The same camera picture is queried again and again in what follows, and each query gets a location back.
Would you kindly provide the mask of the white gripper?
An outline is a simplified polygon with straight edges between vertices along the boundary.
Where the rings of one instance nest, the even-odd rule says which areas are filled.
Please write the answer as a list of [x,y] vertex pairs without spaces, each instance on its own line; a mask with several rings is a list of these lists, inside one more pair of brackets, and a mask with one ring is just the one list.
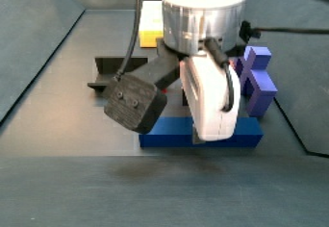
[[216,64],[212,55],[198,55],[181,61],[181,82],[193,116],[193,144],[229,139],[235,134],[241,103],[241,82],[236,70],[229,67],[235,88],[235,105],[229,112],[222,109],[228,102],[229,89],[225,70]]

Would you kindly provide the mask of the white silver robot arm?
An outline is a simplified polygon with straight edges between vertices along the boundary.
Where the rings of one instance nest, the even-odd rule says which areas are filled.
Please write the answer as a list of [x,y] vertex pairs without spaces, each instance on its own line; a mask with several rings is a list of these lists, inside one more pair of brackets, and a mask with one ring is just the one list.
[[181,83],[193,117],[193,142],[231,139],[241,82],[227,51],[237,45],[247,0],[162,0],[164,40],[184,54]]

